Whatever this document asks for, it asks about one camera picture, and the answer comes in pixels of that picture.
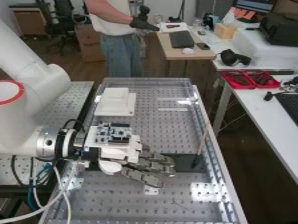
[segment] paper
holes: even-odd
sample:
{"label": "paper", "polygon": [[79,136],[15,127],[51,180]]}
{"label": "paper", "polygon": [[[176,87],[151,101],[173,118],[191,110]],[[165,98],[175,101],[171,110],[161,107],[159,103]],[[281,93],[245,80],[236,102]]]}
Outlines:
{"label": "paper", "polygon": [[237,15],[238,18],[244,18],[245,14],[248,13],[248,10],[241,10],[240,14]]}
{"label": "paper", "polygon": [[[168,28],[167,26],[176,26],[180,25],[180,27],[176,28]],[[161,29],[161,33],[173,33],[173,32],[179,32],[179,31],[189,31],[189,27],[187,23],[161,23],[160,24],[160,29]]]}
{"label": "paper", "polygon": [[234,10],[236,10],[236,8],[232,7],[230,11],[226,13],[226,16],[225,16],[225,18],[224,18],[224,20],[222,20],[222,23],[224,23],[226,26],[229,26],[229,25],[234,22],[234,20],[236,20]]}
{"label": "paper", "polygon": [[245,16],[244,18],[248,19],[248,20],[252,20],[252,18],[254,17],[256,15],[256,12],[254,11],[250,11]]}
{"label": "paper", "polygon": [[238,14],[241,13],[241,11],[242,11],[241,9],[236,8],[234,9],[234,15],[238,16]]}

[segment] hand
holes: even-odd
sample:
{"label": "hand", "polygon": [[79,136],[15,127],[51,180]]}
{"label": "hand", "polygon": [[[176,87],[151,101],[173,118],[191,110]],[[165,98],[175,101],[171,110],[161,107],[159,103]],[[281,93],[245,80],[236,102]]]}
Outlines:
{"label": "hand", "polygon": [[140,18],[133,17],[133,21],[129,24],[132,28],[137,28],[141,30],[152,30],[152,31],[160,31],[160,28],[157,26],[153,26],[147,21],[143,21]]}

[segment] computer monitor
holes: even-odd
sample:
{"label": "computer monitor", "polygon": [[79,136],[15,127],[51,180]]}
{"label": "computer monitor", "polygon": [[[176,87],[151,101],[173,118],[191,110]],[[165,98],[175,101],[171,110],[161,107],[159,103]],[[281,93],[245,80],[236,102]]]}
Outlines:
{"label": "computer monitor", "polygon": [[234,0],[234,6],[266,14],[273,11],[277,0]]}

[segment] man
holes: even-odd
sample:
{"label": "man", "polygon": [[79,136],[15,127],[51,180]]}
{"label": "man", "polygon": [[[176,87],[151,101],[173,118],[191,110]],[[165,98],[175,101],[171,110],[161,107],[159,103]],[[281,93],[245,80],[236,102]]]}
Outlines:
{"label": "man", "polygon": [[159,31],[143,17],[132,17],[129,0],[85,0],[95,30],[101,35],[101,50],[112,77],[143,74],[136,29]]}

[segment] cardboard box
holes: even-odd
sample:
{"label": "cardboard box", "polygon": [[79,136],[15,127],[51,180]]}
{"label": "cardboard box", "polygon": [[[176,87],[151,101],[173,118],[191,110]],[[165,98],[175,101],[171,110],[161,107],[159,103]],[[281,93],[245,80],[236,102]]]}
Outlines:
{"label": "cardboard box", "polygon": [[91,24],[77,25],[76,34],[84,62],[104,61],[100,33],[95,31],[93,26]]}
{"label": "cardboard box", "polygon": [[237,28],[233,25],[217,23],[214,33],[221,39],[233,39]]}

